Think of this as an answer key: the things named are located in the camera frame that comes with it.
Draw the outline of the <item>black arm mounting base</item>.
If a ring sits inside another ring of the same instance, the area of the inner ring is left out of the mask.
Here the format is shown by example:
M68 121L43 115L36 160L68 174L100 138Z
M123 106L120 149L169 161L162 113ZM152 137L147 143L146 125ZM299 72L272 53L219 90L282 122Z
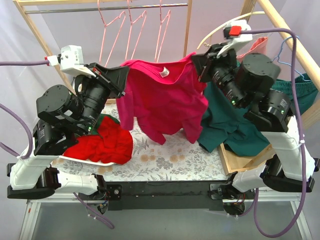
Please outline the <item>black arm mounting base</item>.
M106 193L79 194L84 201L107 202L108 210L205 209L232 216L246 211L245 201L253 191L238 196L222 190L223 180L114 181L106 182Z

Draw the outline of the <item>magenta t shirt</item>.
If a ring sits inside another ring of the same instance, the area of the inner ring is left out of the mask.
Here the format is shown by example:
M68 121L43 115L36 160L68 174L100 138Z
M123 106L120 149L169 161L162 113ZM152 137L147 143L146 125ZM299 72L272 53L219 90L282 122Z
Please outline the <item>magenta t shirt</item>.
M127 60L129 67L125 95L117 99L120 125L131 131L134 121L154 142L163 145L165 135L184 130L186 139L195 143L202 132L202 116L208 108L192 54L176 62Z

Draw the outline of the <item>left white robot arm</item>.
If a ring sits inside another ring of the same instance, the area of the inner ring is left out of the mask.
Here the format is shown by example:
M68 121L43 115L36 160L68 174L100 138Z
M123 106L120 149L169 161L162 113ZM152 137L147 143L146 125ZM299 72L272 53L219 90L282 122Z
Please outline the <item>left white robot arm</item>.
M85 65L74 79L74 91L57 84L36 100L38 122L31 143L16 163L7 165L9 199L39 200L56 192L81 193L101 200L107 185L99 174L81 176L52 167L53 160L89 135L109 98L124 96L128 66Z

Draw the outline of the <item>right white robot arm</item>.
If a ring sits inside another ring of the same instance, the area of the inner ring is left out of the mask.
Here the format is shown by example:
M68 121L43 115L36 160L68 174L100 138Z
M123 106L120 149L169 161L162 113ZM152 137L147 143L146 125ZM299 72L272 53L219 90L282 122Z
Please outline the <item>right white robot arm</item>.
M246 109L244 117L267 138L275 154L264 165L233 173L220 186L221 193L232 199L261 187L310 193L320 161L301 143L298 115L290 98L272 89L279 66L262 53L250 53L237 64L236 51L229 49L225 56L219 56L222 49L223 44L215 44L206 53L192 56L199 80L212 83L234 108Z

